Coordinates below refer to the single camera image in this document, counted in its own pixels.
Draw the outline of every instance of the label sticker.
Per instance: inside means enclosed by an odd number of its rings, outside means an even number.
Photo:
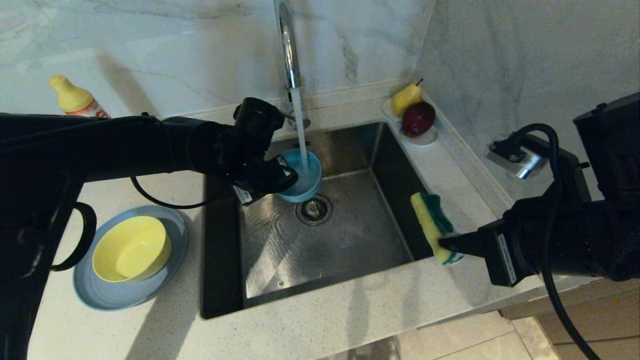
[[[287,162],[286,162],[286,161],[284,161],[284,158],[283,158],[282,156],[278,156],[277,161],[278,161],[278,163],[279,163],[280,165],[282,165],[282,166],[284,166],[284,167],[288,167],[288,166],[289,166],[289,164],[287,164]],[[285,174],[286,176],[291,175],[291,171],[287,170],[286,168],[283,168],[283,169],[282,169],[282,171],[284,171],[284,174]]]
[[[513,262],[511,261],[511,255],[509,255],[509,248],[507,247],[507,240],[504,238],[504,234],[498,235],[498,245],[500,245],[500,254],[502,254],[502,260],[507,267],[507,274],[509,274],[509,285],[516,282],[516,270],[513,268]]]
[[[251,200],[253,200],[253,198],[251,197],[251,194],[248,191],[244,189],[240,189],[236,185],[234,185],[234,190],[236,191],[236,195],[238,196],[238,199],[243,204],[246,204],[247,202],[251,202]]]

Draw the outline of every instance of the gray plate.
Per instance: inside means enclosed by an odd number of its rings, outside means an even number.
[[[160,220],[172,241],[172,251],[164,268],[139,282],[107,282],[100,279],[92,267],[93,251],[98,240],[120,222],[137,216]],[[175,210],[161,206],[142,206],[127,210],[107,221],[96,231],[91,248],[74,268],[76,295],[88,307],[101,311],[115,311],[142,304],[151,299],[180,267],[187,250],[188,232],[184,219]]]

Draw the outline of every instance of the yellow bottle cap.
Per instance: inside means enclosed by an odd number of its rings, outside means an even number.
[[[65,113],[82,110],[93,102],[93,95],[71,83],[64,75],[49,79],[49,85],[58,93],[58,105]]]

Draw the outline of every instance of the marble backsplash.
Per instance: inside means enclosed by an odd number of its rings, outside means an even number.
[[[637,0],[436,0],[415,77],[517,200],[541,195],[550,171],[510,176],[483,156],[494,136],[547,123],[561,147],[587,161],[572,120],[638,92],[639,72]],[[593,171],[586,176],[601,198]]]
[[[291,0],[307,93],[411,76],[434,0]],[[282,97],[272,0],[3,0],[0,111],[59,113],[65,74],[114,116]]]

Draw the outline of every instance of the floor tile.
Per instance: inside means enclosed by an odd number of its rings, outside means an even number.
[[[497,311],[407,331],[396,336],[402,360],[434,360],[514,330]]]
[[[511,323],[533,360],[559,360],[535,318],[513,320]]]
[[[531,360],[531,356],[514,331],[439,360]]]
[[[321,360],[400,360],[400,357],[393,338],[387,338]]]

